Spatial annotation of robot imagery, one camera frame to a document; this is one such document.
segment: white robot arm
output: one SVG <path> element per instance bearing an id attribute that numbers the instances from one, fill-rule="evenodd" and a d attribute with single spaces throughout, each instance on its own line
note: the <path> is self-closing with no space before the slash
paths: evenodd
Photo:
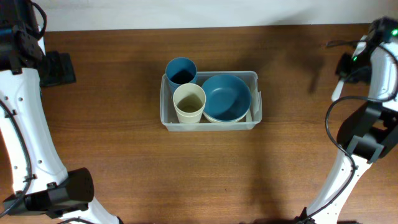
<path id="1" fill-rule="evenodd" d="M 359 178 L 398 143 L 397 35 L 398 22 L 384 17 L 373 22 L 368 36 L 352 42 L 358 43 L 353 55 L 345 54 L 341 58 L 336 71 L 341 78 L 332 94 L 333 101 L 340 99 L 344 83 L 370 84 L 368 98 L 354 97 L 367 102 L 341 125 L 337 136 L 337 143 L 351 156 L 356 167 L 354 169 L 349 157 L 339 151 L 318 197 L 296 218 L 297 223 L 337 223 Z M 383 122 L 386 129 L 373 127 L 376 122 Z"/>
<path id="2" fill-rule="evenodd" d="M 90 172 L 86 168 L 67 172 L 53 145 L 40 86 L 71 83 L 75 76 L 68 54 L 44 54 L 45 25 L 36 29 L 34 6 L 38 7 L 25 0 L 0 1 L 0 7 L 8 10 L 0 19 L 9 21 L 0 26 L 0 130 L 14 189 L 1 216 L 46 214 L 64 223 L 120 224 L 95 199 Z"/>

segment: bowl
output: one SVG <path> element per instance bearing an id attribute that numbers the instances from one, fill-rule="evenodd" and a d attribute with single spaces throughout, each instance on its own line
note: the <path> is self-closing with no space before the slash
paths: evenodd
<path id="1" fill-rule="evenodd" d="M 238 122 L 250 109 L 250 89 L 236 76 L 213 76 L 204 82 L 202 88 L 207 99 L 204 114 L 212 123 Z"/>

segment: wood grain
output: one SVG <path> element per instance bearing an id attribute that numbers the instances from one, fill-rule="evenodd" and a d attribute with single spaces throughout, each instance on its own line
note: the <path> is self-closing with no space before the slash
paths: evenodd
<path id="1" fill-rule="evenodd" d="M 77 83 L 43 90 L 52 138 L 68 170 L 87 167 L 96 197 L 125 223 L 239 223 L 294 218 L 317 196 L 335 160 L 324 116 L 347 48 L 368 25 L 49 32 L 47 50 L 70 53 Z M 254 70 L 262 122 L 251 131 L 170 133 L 160 122 L 167 62 L 200 71 Z M 366 94 L 364 85 L 344 94 Z M 361 102 L 339 105 L 336 134 Z M 12 193 L 0 144 L 0 198 Z M 392 151 L 358 182 L 340 220 L 398 220 L 398 156 Z M 57 223 L 46 216 L 0 223 Z"/>

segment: black cable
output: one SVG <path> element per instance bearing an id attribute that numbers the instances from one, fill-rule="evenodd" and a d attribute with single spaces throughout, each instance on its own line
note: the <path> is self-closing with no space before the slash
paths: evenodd
<path id="1" fill-rule="evenodd" d="M 65 220 L 65 221 L 57 223 L 57 224 L 67 224 L 67 223 L 70 223 L 70 222 L 81 222 L 81 223 L 86 223 L 86 224 L 94 224 L 92 222 L 89 222 L 89 221 L 86 221 L 86 220 L 82 220 L 80 217 L 71 218 L 71 219 Z"/>
<path id="2" fill-rule="evenodd" d="M 46 13 L 44 12 L 44 10 L 36 3 L 36 2 L 32 2 L 31 0 L 27 0 L 29 3 L 31 3 L 37 10 L 38 10 L 38 12 L 40 13 L 40 15 L 42 16 L 42 18 L 43 18 L 43 28 L 42 28 L 42 30 L 40 31 L 40 33 L 39 33 L 39 40 L 42 38 L 42 37 L 44 37 L 44 34 L 45 34 L 45 30 L 46 30 L 46 28 L 47 28 L 47 15 L 46 15 Z"/>
<path id="3" fill-rule="evenodd" d="M 369 70 L 369 69 L 370 69 L 369 67 L 362 67 L 362 68 L 359 68 L 359 69 L 357 69 L 357 70 L 351 72 L 351 73 L 350 73 L 349 75 L 347 75 L 347 77 L 345 77 L 344 79 L 345 79 L 345 80 L 349 80 L 352 76 L 354 76 L 354 75 L 357 74 L 358 72 L 362 72 L 363 70 Z"/>
<path id="4" fill-rule="evenodd" d="M 17 133 L 19 142 L 22 147 L 22 152 L 24 153 L 24 157 L 25 157 L 25 161 L 26 161 L 26 169 L 27 169 L 26 184 L 25 184 L 24 189 L 22 190 L 22 193 L 17 195 L 17 199 L 11 204 L 10 207 L 8 207 L 7 209 L 5 209 L 5 211 L 0 213 L 0 218 L 2 218 L 3 216 L 7 215 L 13 208 L 18 206 L 23 201 L 23 199 L 30 187 L 30 183 L 32 182 L 33 175 L 32 175 L 32 164 L 30 163 L 29 152 L 27 150 L 26 143 L 25 143 L 24 137 L 22 136 L 21 130 L 19 129 L 18 124 L 14 118 L 14 114 L 10 112 L 10 110 L 8 109 L 6 104 L 1 100 L 0 100 L 0 106 L 4 110 L 4 112 L 6 112 L 6 116 L 11 120 L 12 126 L 14 127 L 15 132 Z"/>
<path id="5" fill-rule="evenodd" d="M 341 41 L 341 40 L 334 40 L 331 41 L 329 43 L 326 44 L 327 48 L 331 48 L 331 47 L 337 47 L 337 46 L 342 46 L 342 45 L 354 45 L 354 44 L 358 44 L 360 42 L 365 42 L 368 45 L 373 45 L 375 47 L 378 47 L 380 49 L 382 49 L 383 51 L 385 51 L 394 61 L 394 64 L 396 66 L 396 70 L 398 71 L 398 60 L 396 59 L 395 55 L 390 52 L 388 49 L 386 49 L 385 47 L 379 45 L 379 44 L 374 44 L 372 42 L 369 42 L 367 40 L 353 40 L 353 41 Z M 328 111 L 326 112 L 326 116 L 325 116 L 325 129 L 326 129 L 326 133 L 328 135 L 328 137 L 330 138 L 330 140 L 332 141 L 332 143 L 341 151 L 344 153 L 345 156 L 348 157 L 348 159 L 351 161 L 351 165 L 353 170 L 351 171 L 351 175 L 348 178 L 347 182 L 345 183 L 345 185 L 340 189 L 340 191 L 328 202 L 326 203 L 324 206 L 322 206 L 321 208 L 319 208 L 317 211 L 313 212 L 312 214 L 308 215 L 304 220 L 299 221 L 298 223 L 305 223 L 306 221 L 308 221 L 310 218 L 312 218 L 314 215 L 320 213 L 323 209 L 327 208 L 329 205 L 331 205 L 343 192 L 344 190 L 347 188 L 347 186 L 349 186 L 349 184 L 351 183 L 352 179 L 355 176 L 355 172 L 358 169 L 356 167 L 355 161 L 353 159 L 353 157 L 351 155 L 349 155 L 346 150 L 337 143 L 337 141 L 334 139 L 334 137 L 331 135 L 330 133 L 330 129 L 329 129 L 329 116 L 330 113 L 333 109 L 333 107 L 335 107 L 339 102 L 344 101 L 344 100 L 364 100 L 364 101 L 371 101 L 371 102 L 375 102 L 375 103 L 383 103 L 383 102 L 387 102 L 390 100 L 393 100 L 397 97 L 398 95 L 398 86 L 396 83 L 396 86 L 394 87 L 394 92 L 391 96 L 387 97 L 386 99 L 374 99 L 374 98 L 369 98 L 366 96 L 344 96 L 342 98 L 339 98 L 338 100 L 334 101 L 328 108 Z"/>

